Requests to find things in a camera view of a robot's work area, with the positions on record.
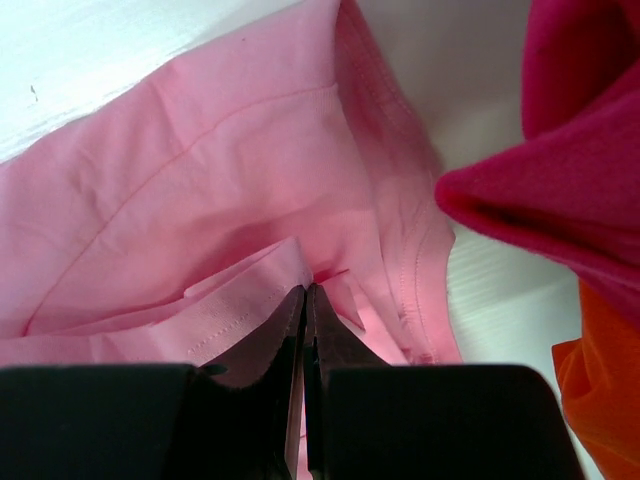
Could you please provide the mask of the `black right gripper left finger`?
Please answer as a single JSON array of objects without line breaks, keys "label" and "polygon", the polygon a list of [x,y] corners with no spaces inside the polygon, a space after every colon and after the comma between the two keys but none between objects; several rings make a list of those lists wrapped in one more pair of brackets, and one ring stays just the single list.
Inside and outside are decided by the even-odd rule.
[{"label": "black right gripper left finger", "polygon": [[303,287],[201,367],[1,372],[5,479],[292,479],[302,401]]}]

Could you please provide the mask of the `light pink t-shirt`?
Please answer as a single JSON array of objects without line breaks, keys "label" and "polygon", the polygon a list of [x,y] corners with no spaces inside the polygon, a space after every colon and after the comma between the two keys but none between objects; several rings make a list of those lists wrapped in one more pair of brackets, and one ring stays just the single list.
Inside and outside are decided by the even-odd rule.
[{"label": "light pink t-shirt", "polygon": [[321,285],[383,360],[460,360],[423,127],[353,1],[182,54],[1,168],[5,366],[202,366]]}]

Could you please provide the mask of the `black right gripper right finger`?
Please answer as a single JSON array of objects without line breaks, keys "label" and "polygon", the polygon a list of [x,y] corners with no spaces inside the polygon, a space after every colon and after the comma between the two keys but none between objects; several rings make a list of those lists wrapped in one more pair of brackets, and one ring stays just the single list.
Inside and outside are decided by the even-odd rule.
[{"label": "black right gripper right finger", "polygon": [[306,293],[307,466],[316,479],[580,479],[546,380],[523,365],[392,366]]}]

